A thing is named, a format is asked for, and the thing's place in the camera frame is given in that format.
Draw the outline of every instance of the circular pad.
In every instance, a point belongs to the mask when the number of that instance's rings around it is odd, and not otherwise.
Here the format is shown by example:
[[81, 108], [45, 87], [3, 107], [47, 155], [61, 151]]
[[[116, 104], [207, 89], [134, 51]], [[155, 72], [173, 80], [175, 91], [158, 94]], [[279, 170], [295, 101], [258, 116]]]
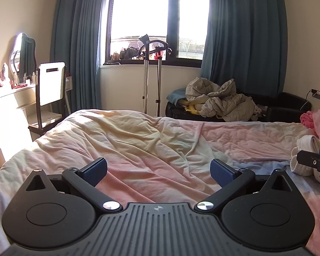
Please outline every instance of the circular pad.
[[231, 200], [221, 219], [242, 244], [256, 250], [282, 251], [304, 244], [313, 231], [311, 210], [302, 202], [288, 191], [260, 191]]
[[61, 222], [67, 210], [56, 203], [42, 203], [30, 208], [26, 214], [29, 222], [39, 226], [49, 226]]
[[280, 226], [290, 219], [289, 211], [277, 204], [265, 203], [252, 208], [251, 217], [265, 226]]

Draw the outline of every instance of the wall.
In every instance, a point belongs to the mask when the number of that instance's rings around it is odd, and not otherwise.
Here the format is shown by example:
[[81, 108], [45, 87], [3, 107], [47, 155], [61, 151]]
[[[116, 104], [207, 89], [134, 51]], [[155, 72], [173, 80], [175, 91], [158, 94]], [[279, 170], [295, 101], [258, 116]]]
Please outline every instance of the wall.
[[[288, 24], [288, 60], [284, 91], [306, 97], [320, 90], [320, 0], [285, 0]], [[313, 109], [320, 100], [311, 94]]]
[[[166, 97], [183, 88], [200, 73], [200, 68], [163, 66], [161, 72], [160, 115], [165, 116]], [[100, 68], [101, 98], [104, 110], [143, 110], [143, 65], [105, 65]], [[157, 67], [149, 66], [147, 114], [156, 116]]]
[[48, 62], [57, 0], [0, 0], [0, 70], [8, 63], [15, 36], [26, 33], [36, 41], [36, 61]]

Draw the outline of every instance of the white dresser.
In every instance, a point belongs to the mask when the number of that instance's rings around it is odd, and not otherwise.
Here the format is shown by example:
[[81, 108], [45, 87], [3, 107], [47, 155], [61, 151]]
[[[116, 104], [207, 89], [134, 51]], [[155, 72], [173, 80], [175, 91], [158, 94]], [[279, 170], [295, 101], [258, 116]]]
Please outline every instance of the white dresser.
[[35, 104], [35, 85], [0, 88], [0, 167], [32, 142], [26, 107]]

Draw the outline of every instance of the window frame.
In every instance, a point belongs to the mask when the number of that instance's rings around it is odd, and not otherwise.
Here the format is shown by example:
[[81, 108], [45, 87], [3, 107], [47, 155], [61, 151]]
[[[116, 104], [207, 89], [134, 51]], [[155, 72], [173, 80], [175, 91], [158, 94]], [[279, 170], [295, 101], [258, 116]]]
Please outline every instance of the window frame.
[[[106, 44], [105, 44], [105, 62], [106, 63], [120, 63], [120, 64], [144, 64], [143, 60], [110, 60], [110, 46], [111, 46], [111, 26], [113, 1], [109, 0], [108, 4], [108, 21], [106, 28]], [[162, 61], [162, 65], [183, 66], [183, 67], [197, 67], [201, 68], [202, 60], [178, 58], [179, 54], [179, 12], [180, 0], [168, 0], [168, 19], [167, 19], [167, 37], [166, 42], [172, 49], [171, 55], [166, 55], [166, 60]], [[150, 60], [149, 64], [156, 65], [157, 61]]]

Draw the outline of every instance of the white bottle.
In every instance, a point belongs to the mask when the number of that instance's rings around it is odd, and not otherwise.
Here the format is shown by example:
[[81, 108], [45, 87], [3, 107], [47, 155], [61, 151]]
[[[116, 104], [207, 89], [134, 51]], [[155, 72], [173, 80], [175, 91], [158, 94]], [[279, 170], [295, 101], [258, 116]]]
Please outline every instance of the white bottle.
[[19, 84], [19, 78], [18, 78], [18, 74], [16, 72], [14, 72], [13, 81], [14, 81], [14, 84]]
[[35, 83], [35, 72], [32, 73], [32, 83]]

